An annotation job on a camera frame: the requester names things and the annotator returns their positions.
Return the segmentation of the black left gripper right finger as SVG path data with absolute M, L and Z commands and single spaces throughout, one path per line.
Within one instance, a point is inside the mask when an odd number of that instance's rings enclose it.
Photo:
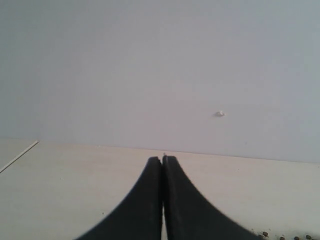
M 175 156 L 162 157 L 162 189 L 169 240 L 256 240 L 193 185 Z

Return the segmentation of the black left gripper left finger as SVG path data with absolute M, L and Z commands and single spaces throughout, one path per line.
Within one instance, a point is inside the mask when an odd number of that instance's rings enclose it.
M 150 157 L 121 203 L 80 240 L 160 240 L 163 225 L 162 164 Z

